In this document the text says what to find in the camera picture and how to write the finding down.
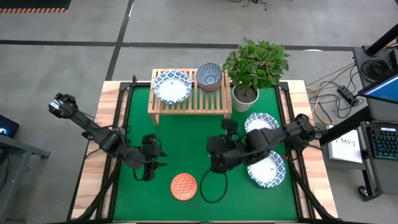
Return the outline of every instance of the gray floor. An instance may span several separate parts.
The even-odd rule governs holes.
[[[287,45],[357,46],[370,44],[398,21],[394,0],[268,3],[264,12],[262,5],[241,7],[244,1],[136,0],[124,41],[238,44],[249,37]],[[126,6],[127,0],[73,0],[65,14],[0,14],[0,39],[116,41]],[[52,116],[47,104],[58,92],[70,93],[81,110],[95,114],[113,47],[0,45],[0,52],[0,114],[21,124],[18,139],[52,151],[49,160],[31,162],[11,217],[27,218],[28,223],[35,224],[64,221],[87,141],[76,125]],[[228,52],[122,48],[113,80],[130,80],[133,74],[139,80],[149,80],[153,68],[222,64]],[[290,70],[284,79],[306,83],[353,62],[350,52],[289,54]],[[336,82],[347,85],[348,74],[342,74]],[[358,76],[353,82],[357,90],[361,88]],[[319,88],[319,84],[310,86]],[[323,93],[336,91],[328,88]],[[352,113],[365,105],[353,108]],[[342,120],[333,103],[325,104],[325,108],[334,122]],[[365,203],[356,193],[358,185],[363,184],[359,171],[328,167],[328,175],[341,218],[396,223],[398,196],[383,195]]]

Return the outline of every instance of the wooden table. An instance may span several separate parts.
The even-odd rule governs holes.
[[[310,118],[310,122],[313,124],[313,116],[311,113],[310,103],[308,101],[307,91],[303,80],[284,80],[289,84],[289,93],[292,101],[294,115],[300,113],[306,114]],[[119,94],[120,82],[110,81],[104,82],[103,89],[101,92],[101,98],[99,99],[98,110],[95,117],[95,122],[100,126],[106,126],[113,123],[114,112],[116,102]],[[284,107],[284,117],[287,123],[290,122],[289,112],[287,110],[287,101],[285,99],[285,92],[280,91],[282,98],[282,105]],[[122,110],[119,117],[119,125],[121,125],[124,118],[124,107],[126,105],[126,98],[123,98]],[[311,142],[314,146],[319,146],[318,141]],[[87,154],[98,148],[98,145],[89,142]],[[326,172],[325,163],[323,161],[322,152],[319,149],[308,147],[303,151],[303,158],[305,163],[305,169],[307,171],[308,182],[311,191],[315,194],[316,198],[326,208],[326,210],[337,217],[337,211],[335,207],[335,201],[330,188],[328,180],[328,174]],[[103,177],[104,164],[106,154],[103,151],[97,151],[88,157],[82,167],[81,176],[78,180],[76,187],[76,197],[72,201],[70,218],[79,217],[87,208],[87,206],[95,198],[101,187],[101,180]],[[109,195],[111,188],[108,190],[107,196],[105,196],[103,216],[105,217],[108,213],[109,208]],[[300,201],[303,208],[303,216],[308,216],[307,203],[304,193],[299,187]]]

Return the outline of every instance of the green leaves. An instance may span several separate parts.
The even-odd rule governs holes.
[[[265,40],[257,41],[244,38],[245,44],[229,53],[223,70],[228,72],[235,85],[241,88],[268,88],[276,85],[289,70],[284,46],[270,44]]]

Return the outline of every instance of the keyboard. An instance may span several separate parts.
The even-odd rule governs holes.
[[[398,131],[371,129],[375,158],[398,160]]]

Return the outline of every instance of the table leg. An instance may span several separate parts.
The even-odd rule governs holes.
[[[320,145],[327,144],[336,138],[350,132],[354,128],[357,128],[362,121],[371,121],[372,116],[368,107],[362,108],[360,111],[356,112],[349,118],[345,119],[340,124],[335,125],[328,132],[319,139]]]
[[[154,123],[155,126],[159,125],[159,114],[150,114],[150,119],[152,120],[152,122]]]

